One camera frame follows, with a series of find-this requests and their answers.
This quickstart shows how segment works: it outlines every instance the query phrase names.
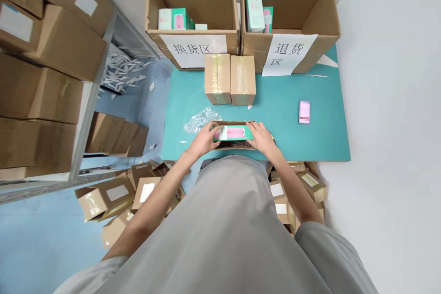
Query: smartphone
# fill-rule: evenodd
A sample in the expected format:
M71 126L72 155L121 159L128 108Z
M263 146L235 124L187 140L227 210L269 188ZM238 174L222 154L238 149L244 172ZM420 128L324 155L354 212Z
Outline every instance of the smartphone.
M299 103L299 124L309 124L311 118L311 103L301 100Z

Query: paper sign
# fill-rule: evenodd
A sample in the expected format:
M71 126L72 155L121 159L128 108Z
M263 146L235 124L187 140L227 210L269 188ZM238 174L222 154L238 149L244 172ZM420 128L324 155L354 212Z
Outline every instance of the paper sign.
M270 189L273 197L283 195L282 184L271 185Z
M95 0L75 0L75 5L87 15L92 16L98 3Z
M289 76L308 53L317 34L275 34L262 76Z
M129 191L127 190L127 187L125 187L125 185L121 185L107 191L107 195L109 196L110 201L118 200L126 194L129 194Z
M34 22L16 9L3 4L0 14L0 29L6 31L21 40L31 40L32 26Z
M160 34L181 68L203 68L205 54L226 54L226 36Z

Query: person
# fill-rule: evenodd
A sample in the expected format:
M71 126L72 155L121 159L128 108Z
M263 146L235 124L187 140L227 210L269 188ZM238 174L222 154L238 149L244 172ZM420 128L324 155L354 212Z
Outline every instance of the person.
M102 261L55 293L378 293L355 248L324 225L270 132L262 123L247 126L248 143L272 162L301 222L295 238L277 218L263 164L237 155L201 170L161 223L184 175L220 144L213 137L222 126L210 122Z

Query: white wall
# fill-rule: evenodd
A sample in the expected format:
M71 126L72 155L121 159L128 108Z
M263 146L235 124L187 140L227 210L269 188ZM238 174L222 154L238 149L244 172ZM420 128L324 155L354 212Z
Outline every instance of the white wall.
M341 0L352 161L320 163L380 293L441 292L441 0Z

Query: plastic bag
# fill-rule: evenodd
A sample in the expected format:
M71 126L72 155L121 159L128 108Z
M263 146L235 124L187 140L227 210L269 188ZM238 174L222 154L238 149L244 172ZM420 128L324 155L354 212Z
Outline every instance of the plastic bag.
M199 133L205 124L218 120L222 120L219 113L211 110L210 107L207 107L194 115L192 119L184 125L184 131L187 133Z

